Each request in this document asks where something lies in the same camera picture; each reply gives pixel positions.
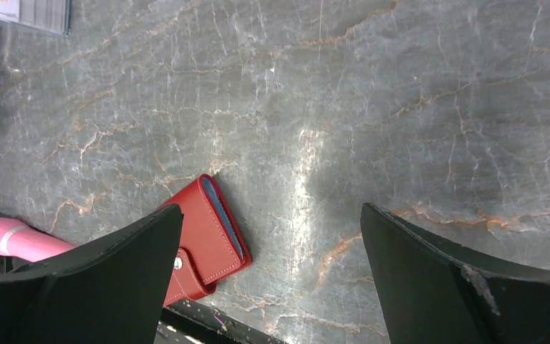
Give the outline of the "clear plastic card box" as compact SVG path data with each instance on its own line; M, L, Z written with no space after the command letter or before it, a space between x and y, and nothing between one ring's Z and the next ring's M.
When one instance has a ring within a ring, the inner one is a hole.
M65 37L69 34L69 0L0 0L0 24Z

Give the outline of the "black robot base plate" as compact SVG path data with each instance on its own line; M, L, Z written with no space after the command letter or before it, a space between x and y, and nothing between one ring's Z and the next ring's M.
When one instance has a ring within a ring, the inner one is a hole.
M0 273L26 264L0 256ZM162 311L155 343L283 343L283 340L242 323L226 313L194 301L180 301Z

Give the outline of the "red leather card holder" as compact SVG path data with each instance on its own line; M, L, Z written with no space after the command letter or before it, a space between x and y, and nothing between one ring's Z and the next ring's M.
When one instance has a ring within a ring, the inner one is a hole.
M197 177L162 206L169 204L179 205L183 223L164 307L214 293L221 280L252 262L238 225L212 176Z

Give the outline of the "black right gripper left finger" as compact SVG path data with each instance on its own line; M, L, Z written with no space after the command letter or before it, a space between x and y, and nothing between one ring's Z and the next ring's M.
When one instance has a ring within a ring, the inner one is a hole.
M0 274L0 343L152 343L180 241L175 204Z

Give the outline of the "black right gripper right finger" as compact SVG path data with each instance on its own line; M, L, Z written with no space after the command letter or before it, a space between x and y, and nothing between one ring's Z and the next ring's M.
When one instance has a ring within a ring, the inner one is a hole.
M550 343L550 270L478 252L370 203L360 226L393 343Z

